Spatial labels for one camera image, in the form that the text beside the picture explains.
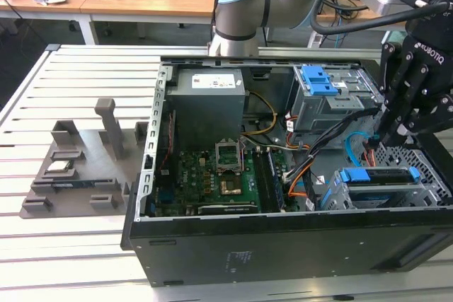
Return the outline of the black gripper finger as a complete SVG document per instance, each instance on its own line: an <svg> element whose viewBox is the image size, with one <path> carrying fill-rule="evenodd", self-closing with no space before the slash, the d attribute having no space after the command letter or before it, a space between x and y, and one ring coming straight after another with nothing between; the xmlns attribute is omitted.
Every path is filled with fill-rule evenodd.
<svg viewBox="0 0 453 302"><path fill-rule="evenodd" d="M413 52L400 44L387 42L382 47L379 81L384 106L377 134L383 144L402 144L406 139L398 128L411 111L411 100L406 97L411 84L405 81L413 59Z"/></svg>
<svg viewBox="0 0 453 302"><path fill-rule="evenodd" d="M452 127L452 73L426 64L397 73L388 92L388 145Z"/></svg>

